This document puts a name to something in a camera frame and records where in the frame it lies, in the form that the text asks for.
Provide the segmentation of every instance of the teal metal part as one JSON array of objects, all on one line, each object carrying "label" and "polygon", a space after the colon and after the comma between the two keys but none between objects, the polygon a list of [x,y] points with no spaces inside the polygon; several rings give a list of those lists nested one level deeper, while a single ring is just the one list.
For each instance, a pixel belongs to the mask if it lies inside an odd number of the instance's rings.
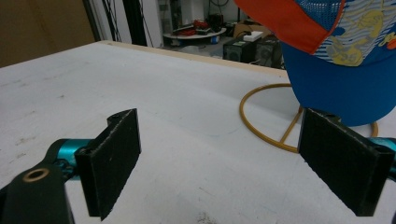
[{"label": "teal metal part", "polygon": [[[394,139],[394,138],[376,137],[376,138],[369,138],[369,140],[378,144],[378,145],[388,147],[396,152],[396,139]],[[395,158],[393,159],[393,164],[389,171],[389,179],[392,179],[393,181],[396,182],[396,155],[395,155]]]},{"label": "teal metal part", "polygon": [[58,152],[58,159],[64,159],[69,162],[69,165],[77,167],[74,153],[82,147],[88,145],[91,139],[68,139],[64,142]]}]

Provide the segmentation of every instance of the orange fabric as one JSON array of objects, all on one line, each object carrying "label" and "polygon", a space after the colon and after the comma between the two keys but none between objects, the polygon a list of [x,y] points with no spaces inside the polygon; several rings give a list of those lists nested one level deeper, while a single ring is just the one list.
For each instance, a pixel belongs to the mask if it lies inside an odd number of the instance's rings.
[{"label": "orange fabric", "polygon": [[304,52],[315,53],[330,34],[308,17],[294,0],[234,1],[249,17],[274,32],[277,38]]}]

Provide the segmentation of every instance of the black pad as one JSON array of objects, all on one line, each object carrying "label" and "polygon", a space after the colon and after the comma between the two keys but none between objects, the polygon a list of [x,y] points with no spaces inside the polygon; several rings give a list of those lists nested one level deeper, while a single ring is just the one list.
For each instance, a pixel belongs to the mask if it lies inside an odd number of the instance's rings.
[{"label": "black pad", "polygon": [[395,153],[355,133],[339,120],[307,108],[299,152],[356,216],[372,216]]},{"label": "black pad", "polygon": [[90,216],[111,212],[140,154],[136,109],[107,119],[108,127],[76,153]]}]

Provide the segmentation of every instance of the white tabletop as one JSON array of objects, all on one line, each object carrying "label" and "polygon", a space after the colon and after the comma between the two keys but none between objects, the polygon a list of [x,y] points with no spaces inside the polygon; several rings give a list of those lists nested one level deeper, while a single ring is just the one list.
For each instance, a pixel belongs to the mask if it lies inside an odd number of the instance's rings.
[{"label": "white tabletop", "polygon": [[[284,72],[111,45],[0,69],[0,187],[41,161],[55,140],[94,138],[108,116],[137,108],[142,154],[104,223],[390,223],[395,183],[387,181],[374,217],[355,217],[300,155],[263,142],[243,124],[242,97],[288,82]],[[277,135],[297,107],[283,88],[253,96],[246,112]],[[381,136],[394,136],[396,112],[378,125]],[[292,133],[290,144],[297,139]],[[99,223],[88,216],[80,183],[68,181],[66,189],[76,222]]]}]

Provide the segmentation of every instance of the cardboard box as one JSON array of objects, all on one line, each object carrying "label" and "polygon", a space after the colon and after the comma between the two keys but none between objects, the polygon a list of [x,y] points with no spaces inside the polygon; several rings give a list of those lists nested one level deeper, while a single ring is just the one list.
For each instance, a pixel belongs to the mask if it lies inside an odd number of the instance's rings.
[{"label": "cardboard box", "polygon": [[0,67],[94,42],[81,0],[0,1]]},{"label": "cardboard box", "polygon": [[270,35],[272,32],[268,30],[265,26],[255,22],[255,21],[240,21],[235,25],[233,29],[233,38],[237,38],[245,31],[252,32],[252,31],[261,31],[262,37],[266,37]]}]

